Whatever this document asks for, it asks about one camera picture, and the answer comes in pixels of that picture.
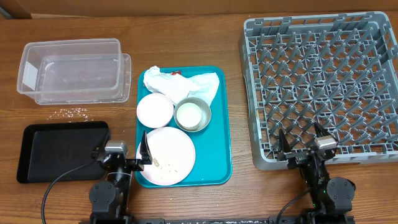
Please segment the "large pink plate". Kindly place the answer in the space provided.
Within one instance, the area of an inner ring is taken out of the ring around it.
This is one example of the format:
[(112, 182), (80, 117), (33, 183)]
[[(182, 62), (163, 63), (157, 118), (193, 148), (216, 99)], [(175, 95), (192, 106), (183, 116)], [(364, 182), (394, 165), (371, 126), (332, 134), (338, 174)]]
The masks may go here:
[(180, 129), (163, 127), (147, 134), (152, 164), (141, 175), (150, 183), (168, 186), (181, 182), (191, 173), (196, 159), (195, 146)]

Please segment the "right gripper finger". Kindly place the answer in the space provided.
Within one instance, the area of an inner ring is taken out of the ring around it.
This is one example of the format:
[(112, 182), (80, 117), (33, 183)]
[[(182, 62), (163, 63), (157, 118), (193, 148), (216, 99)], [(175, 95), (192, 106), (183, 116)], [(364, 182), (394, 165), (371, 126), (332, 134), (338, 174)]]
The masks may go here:
[(314, 122), (314, 129), (318, 138), (331, 136), (331, 134), (318, 122)]
[(279, 130), (278, 152), (290, 153), (291, 148), (282, 129)]

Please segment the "small white cup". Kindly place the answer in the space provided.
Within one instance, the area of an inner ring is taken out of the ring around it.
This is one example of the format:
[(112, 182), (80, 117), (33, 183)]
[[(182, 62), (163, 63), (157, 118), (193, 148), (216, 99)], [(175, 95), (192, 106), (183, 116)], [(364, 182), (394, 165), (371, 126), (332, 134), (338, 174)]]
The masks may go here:
[(184, 103), (177, 110), (177, 121), (183, 129), (195, 130), (201, 121), (201, 109), (194, 103)]

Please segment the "black plastic tray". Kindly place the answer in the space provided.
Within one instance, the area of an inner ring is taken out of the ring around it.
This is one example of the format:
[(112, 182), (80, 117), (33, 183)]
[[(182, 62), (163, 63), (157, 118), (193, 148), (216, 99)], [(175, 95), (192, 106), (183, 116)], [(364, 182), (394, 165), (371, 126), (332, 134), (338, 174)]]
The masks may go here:
[(52, 182), (88, 164), (61, 181), (96, 180), (105, 170), (95, 161), (96, 146), (109, 131), (104, 121), (31, 124), (23, 132), (16, 179), (21, 184)]

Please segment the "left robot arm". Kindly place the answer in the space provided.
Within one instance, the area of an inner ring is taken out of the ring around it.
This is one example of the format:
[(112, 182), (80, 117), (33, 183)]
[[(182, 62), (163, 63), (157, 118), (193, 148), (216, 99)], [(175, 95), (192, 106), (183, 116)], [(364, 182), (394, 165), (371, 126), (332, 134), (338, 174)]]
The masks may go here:
[(134, 173), (152, 164), (146, 132), (142, 134), (139, 152), (140, 158), (128, 158), (124, 141), (108, 140), (100, 148), (96, 161), (108, 174), (106, 180), (97, 182), (90, 189), (90, 223), (137, 223), (127, 211), (127, 204)]

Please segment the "scattered rice grains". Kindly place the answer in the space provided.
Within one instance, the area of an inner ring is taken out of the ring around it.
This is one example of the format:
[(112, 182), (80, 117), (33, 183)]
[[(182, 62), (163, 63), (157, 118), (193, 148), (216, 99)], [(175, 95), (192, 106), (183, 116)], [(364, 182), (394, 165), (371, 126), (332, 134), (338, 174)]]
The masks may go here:
[(88, 122), (93, 121), (93, 118), (89, 114), (86, 108), (61, 108), (54, 111), (51, 115), (46, 118), (47, 121), (61, 121), (66, 123), (74, 122)]

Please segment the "grey bowl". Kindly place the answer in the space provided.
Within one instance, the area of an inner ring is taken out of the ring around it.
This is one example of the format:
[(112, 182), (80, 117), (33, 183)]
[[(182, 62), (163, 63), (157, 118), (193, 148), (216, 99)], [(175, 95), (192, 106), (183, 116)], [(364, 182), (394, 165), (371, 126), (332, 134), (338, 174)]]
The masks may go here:
[[(177, 121), (177, 110), (184, 103), (194, 103), (197, 106), (199, 106), (201, 109), (201, 121), (200, 121), (199, 126), (195, 130), (189, 131), (189, 130), (183, 129), (181, 127), (181, 125), (179, 124), (179, 122)], [(188, 132), (201, 131), (202, 129), (205, 129), (206, 126), (210, 123), (210, 119), (211, 119), (210, 106), (205, 101), (203, 101), (202, 99), (199, 99), (199, 98), (189, 97), (189, 98), (183, 99), (176, 105), (176, 107), (174, 109), (174, 120), (175, 120), (177, 126), (181, 129), (183, 129), (184, 131), (188, 131)]]

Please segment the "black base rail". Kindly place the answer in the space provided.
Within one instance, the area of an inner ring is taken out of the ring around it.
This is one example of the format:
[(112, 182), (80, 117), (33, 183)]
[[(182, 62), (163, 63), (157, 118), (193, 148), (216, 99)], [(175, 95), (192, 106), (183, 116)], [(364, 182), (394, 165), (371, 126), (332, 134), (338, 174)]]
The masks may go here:
[(278, 222), (276, 222), (276, 216), (270, 216), (269, 218), (260, 219), (201, 219), (201, 220), (164, 220), (163, 218), (146, 218), (146, 219), (136, 219), (129, 217), (128, 220), (94, 220), (94, 221), (83, 221), (81, 223), (95, 223), (95, 224), (105, 224), (105, 223), (132, 223), (132, 224), (298, 224), (299, 218), (295, 216), (284, 216), (281, 217)]

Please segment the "red snack wrapper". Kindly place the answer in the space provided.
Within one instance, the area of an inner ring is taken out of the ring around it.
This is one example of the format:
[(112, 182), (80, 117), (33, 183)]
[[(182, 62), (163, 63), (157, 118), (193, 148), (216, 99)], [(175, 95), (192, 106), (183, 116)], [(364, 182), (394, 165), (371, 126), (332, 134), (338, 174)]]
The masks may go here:
[(177, 70), (177, 71), (171, 72), (170, 74), (171, 75), (181, 75), (182, 73), (180, 70)]

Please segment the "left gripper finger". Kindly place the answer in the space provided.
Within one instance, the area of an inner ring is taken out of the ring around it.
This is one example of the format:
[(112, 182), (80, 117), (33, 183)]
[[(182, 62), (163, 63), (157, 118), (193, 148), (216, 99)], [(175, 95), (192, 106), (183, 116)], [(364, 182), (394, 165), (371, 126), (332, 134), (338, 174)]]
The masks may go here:
[(110, 140), (111, 138), (111, 132), (107, 131), (107, 133), (104, 135), (104, 138), (99, 142), (99, 144), (96, 146), (96, 155), (100, 155), (106, 146), (106, 143)]
[(141, 142), (140, 142), (139, 152), (141, 155), (141, 162), (144, 165), (151, 165), (152, 164), (152, 154), (150, 153), (146, 131), (143, 131)]

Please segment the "teal serving tray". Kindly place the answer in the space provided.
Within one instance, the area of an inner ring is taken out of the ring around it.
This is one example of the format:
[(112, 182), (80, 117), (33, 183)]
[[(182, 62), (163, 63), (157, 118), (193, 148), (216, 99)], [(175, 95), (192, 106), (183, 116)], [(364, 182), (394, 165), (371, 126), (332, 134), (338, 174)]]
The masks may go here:
[[(164, 127), (173, 127), (185, 132), (192, 140), (196, 159), (193, 169), (189, 175), (181, 182), (168, 186), (155, 185), (148, 182), (141, 172), (136, 174), (136, 180), (144, 187), (191, 187), (196, 185), (215, 185), (223, 184), (229, 180), (232, 174), (232, 156), (231, 156), (231, 138), (229, 131), (228, 118), (228, 99), (226, 94), (226, 85), (223, 71), (216, 66), (202, 67), (177, 67), (177, 68), (160, 68), (161, 72), (171, 73), (180, 70), (183, 77), (192, 77), (202, 73), (215, 72), (220, 79), (218, 91), (214, 100), (210, 105), (211, 119), (205, 129), (198, 132), (188, 132), (180, 129), (175, 120), (174, 115)], [(137, 89), (137, 102), (151, 94), (143, 83), (144, 72), (139, 76)], [(147, 134), (152, 128), (148, 128), (137, 122), (136, 126), (136, 147), (139, 148), (143, 131)]]

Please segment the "small pink bowl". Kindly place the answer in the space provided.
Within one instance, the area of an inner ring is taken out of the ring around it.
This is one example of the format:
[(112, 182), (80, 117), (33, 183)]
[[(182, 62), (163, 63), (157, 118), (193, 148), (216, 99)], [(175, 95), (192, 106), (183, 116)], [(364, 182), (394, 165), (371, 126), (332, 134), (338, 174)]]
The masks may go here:
[(161, 128), (170, 122), (174, 105), (169, 97), (161, 93), (151, 93), (143, 97), (136, 108), (137, 118), (148, 128)]

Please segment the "clear plastic bin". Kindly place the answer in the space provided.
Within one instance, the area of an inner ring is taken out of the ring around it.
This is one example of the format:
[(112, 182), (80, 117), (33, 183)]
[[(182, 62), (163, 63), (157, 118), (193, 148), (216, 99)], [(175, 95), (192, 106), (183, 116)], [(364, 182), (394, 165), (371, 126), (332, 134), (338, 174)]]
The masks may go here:
[(118, 39), (28, 43), (17, 91), (38, 104), (114, 101), (123, 95), (124, 62)]

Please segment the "white napkin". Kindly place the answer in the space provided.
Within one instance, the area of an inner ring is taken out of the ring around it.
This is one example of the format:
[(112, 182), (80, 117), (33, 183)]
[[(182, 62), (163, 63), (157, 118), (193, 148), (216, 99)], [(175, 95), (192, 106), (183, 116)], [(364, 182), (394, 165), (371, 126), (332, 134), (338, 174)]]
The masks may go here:
[(213, 73), (202, 73), (192, 77), (171, 75), (153, 66), (144, 72), (143, 83), (151, 93), (161, 93), (177, 105), (183, 99), (195, 97), (202, 99), (209, 106), (214, 100), (220, 79)]

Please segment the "grey dishwasher rack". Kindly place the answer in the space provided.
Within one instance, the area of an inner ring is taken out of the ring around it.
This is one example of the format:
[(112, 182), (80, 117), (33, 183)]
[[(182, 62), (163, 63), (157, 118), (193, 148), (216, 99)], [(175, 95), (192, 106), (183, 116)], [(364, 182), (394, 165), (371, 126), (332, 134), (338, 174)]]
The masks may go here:
[(397, 160), (397, 41), (385, 13), (248, 19), (239, 54), (256, 168), (285, 169), (278, 132), (302, 151), (315, 123), (339, 143), (334, 164)]

